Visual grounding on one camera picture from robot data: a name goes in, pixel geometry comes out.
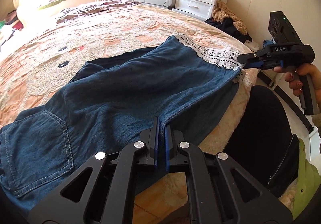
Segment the black eye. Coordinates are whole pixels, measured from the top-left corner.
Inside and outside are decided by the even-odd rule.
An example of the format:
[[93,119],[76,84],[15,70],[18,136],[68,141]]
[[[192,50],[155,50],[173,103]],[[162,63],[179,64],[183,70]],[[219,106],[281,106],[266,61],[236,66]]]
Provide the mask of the black eye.
[[69,61],[65,61],[65,62],[59,64],[58,67],[64,67],[64,66],[66,66],[66,65],[68,65],[68,64],[69,64]]

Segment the peach floral bedspread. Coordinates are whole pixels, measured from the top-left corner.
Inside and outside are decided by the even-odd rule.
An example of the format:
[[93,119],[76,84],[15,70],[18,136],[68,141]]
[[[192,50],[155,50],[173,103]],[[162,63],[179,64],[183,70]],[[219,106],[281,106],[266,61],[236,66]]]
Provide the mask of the peach floral bedspread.
[[[160,45],[176,33],[206,47],[231,45],[240,53],[250,52],[220,30],[173,11],[127,1],[98,13],[92,10],[67,11],[54,27],[0,61],[0,127],[13,122],[20,111],[46,103],[85,61]],[[256,69],[246,70],[220,123],[200,144],[203,151],[216,154],[225,147],[244,113],[256,76]],[[184,174],[168,174],[136,196],[133,223],[158,223],[186,201]]]

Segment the silver screw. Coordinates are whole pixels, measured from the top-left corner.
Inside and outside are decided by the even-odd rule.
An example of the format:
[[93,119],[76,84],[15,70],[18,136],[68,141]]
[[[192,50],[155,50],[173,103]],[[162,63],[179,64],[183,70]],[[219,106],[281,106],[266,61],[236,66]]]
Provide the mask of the silver screw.
[[181,143],[179,144],[179,147],[186,149],[186,148],[189,147],[189,143],[188,143],[188,142],[181,142]]
[[134,146],[136,147],[136,148],[142,148],[142,147],[144,147],[144,143],[142,142],[142,141],[138,141],[138,142],[135,142],[134,143]]
[[220,152],[218,158],[221,160],[226,160],[228,158],[228,155],[224,152]]
[[100,152],[98,152],[98,153],[95,154],[95,158],[96,158],[97,160],[102,160],[102,159],[104,159],[105,157],[106,157],[106,154],[105,154],[103,151],[100,151]]

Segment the patch pocket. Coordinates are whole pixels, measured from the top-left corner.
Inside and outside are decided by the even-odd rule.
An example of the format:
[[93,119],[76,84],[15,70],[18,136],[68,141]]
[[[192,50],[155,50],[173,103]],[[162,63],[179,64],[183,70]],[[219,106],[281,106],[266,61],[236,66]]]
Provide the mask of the patch pocket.
[[73,168],[66,123],[47,110],[13,122],[0,134],[0,156],[6,188],[16,197]]

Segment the human hand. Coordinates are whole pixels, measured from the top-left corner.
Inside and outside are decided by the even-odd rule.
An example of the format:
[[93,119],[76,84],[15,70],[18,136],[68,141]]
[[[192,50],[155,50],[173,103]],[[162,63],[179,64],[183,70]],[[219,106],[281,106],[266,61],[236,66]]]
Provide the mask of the human hand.
[[[295,96],[299,96],[302,93],[303,83],[299,80],[295,80],[292,72],[285,72],[285,70],[281,67],[274,67],[273,71],[277,73],[285,73],[284,79],[285,81],[289,82],[288,86],[293,90],[293,94]],[[317,69],[315,65],[307,63],[298,67],[296,72],[300,76],[305,76],[307,74],[311,75],[316,94],[316,100],[319,107],[321,107],[321,72]]]

